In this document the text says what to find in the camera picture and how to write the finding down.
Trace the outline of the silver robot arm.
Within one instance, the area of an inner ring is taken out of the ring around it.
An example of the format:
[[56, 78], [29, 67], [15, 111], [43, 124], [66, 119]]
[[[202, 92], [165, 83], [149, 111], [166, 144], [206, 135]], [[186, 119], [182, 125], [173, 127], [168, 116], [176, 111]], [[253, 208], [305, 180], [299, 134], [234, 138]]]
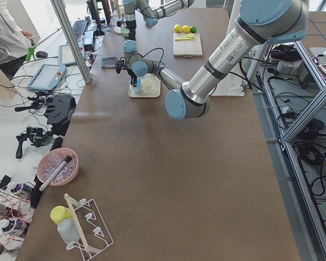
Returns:
[[129, 39], [136, 40], [136, 11], [142, 14], [148, 27], [154, 27], [159, 19], [171, 16], [176, 11], [187, 9], [193, 3], [193, 0], [175, 0], [152, 9], [147, 0], [123, 1], [124, 18], [126, 20], [126, 28], [129, 29]]
[[232, 30], [189, 81], [183, 80], [163, 62], [145, 59], [133, 40], [123, 44], [121, 66], [131, 76], [132, 86], [137, 86], [139, 77], [152, 73], [169, 87], [165, 108], [171, 118], [201, 117], [210, 108], [208, 94], [252, 47], [305, 38], [308, 18], [309, 1], [240, 1]]

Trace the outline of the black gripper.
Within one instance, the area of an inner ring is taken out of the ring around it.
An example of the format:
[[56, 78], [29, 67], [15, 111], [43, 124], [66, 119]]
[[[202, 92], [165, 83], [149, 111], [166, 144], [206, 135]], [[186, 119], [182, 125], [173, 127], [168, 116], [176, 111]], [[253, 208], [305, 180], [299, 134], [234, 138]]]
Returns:
[[136, 74], [132, 71], [132, 69], [127, 69], [127, 73], [130, 75], [130, 86], [136, 87], [137, 86], [137, 76]]
[[129, 40], [136, 40], [136, 19], [134, 20], [126, 20], [126, 28], [130, 30], [128, 33]]

